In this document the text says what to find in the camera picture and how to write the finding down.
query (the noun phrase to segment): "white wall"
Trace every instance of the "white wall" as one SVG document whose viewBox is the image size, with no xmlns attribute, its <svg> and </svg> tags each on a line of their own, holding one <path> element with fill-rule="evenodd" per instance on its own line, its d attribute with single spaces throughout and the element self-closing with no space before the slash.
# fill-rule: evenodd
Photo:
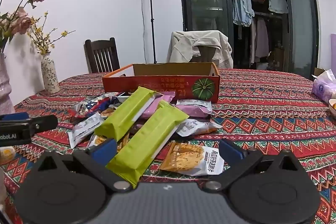
<svg viewBox="0 0 336 224">
<path fill-rule="evenodd" d="M 4 0 L 4 10 L 14 10 L 20 0 Z M 320 17 L 320 67 L 331 67 L 330 34 L 336 32 L 333 0 L 318 0 Z M 181 0 L 153 0 L 157 60 L 164 62 L 170 34 L 182 30 Z M 87 73 L 83 44 L 86 39 L 115 37 L 120 65 L 143 63 L 141 0 L 45 0 L 30 15 L 49 11 L 46 28 L 76 30 L 58 41 L 52 50 L 59 80 Z M 147 62 L 152 62 L 149 0 L 144 0 Z M 31 50 L 26 36 L 17 36 L 6 46 L 6 63 L 13 88 L 11 99 L 20 102 L 43 88 L 39 56 Z"/>
</svg>

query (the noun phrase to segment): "red box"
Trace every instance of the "red box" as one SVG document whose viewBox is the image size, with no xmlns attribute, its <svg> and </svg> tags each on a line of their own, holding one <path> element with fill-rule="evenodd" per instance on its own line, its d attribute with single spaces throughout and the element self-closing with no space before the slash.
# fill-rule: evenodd
<svg viewBox="0 0 336 224">
<path fill-rule="evenodd" d="M 105 92 L 134 92 L 139 86 L 175 91 L 176 99 L 217 103 L 219 72 L 214 63 L 130 64 L 103 76 Z"/>
</svg>

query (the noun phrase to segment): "lime green wrapper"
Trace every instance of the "lime green wrapper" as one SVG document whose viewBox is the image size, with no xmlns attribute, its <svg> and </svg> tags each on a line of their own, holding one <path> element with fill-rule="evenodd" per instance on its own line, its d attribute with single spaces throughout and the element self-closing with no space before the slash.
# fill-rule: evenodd
<svg viewBox="0 0 336 224">
<path fill-rule="evenodd" d="M 110 117 L 95 129 L 95 135 L 105 136 L 116 141 L 120 140 L 157 95 L 160 93 L 141 86 L 138 87 Z"/>
<path fill-rule="evenodd" d="M 127 180 L 133 188 L 178 126 L 189 116 L 164 100 L 106 168 Z"/>
</svg>

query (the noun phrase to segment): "black pole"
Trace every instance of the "black pole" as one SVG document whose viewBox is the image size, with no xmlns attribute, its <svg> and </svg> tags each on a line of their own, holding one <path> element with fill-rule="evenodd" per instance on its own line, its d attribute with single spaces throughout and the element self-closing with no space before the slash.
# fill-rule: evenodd
<svg viewBox="0 0 336 224">
<path fill-rule="evenodd" d="M 151 1 L 151 22 L 152 22 L 152 39 L 153 39 L 153 54 L 154 54 L 154 64 L 156 64 L 156 56 L 155 56 L 155 40 L 154 40 L 154 18 L 153 18 L 153 5 L 152 0 Z"/>
</svg>

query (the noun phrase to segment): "closet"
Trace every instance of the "closet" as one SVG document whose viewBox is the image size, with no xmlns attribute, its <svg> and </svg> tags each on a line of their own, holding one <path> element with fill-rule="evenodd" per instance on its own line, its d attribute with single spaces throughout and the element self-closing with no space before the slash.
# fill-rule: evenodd
<svg viewBox="0 0 336 224">
<path fill-rule="evenodd" d="M 182 0 L 184 31 L 228 37 L 234 68 L 293 72 L 317 65 L 316 0 Z"/>
</svg>

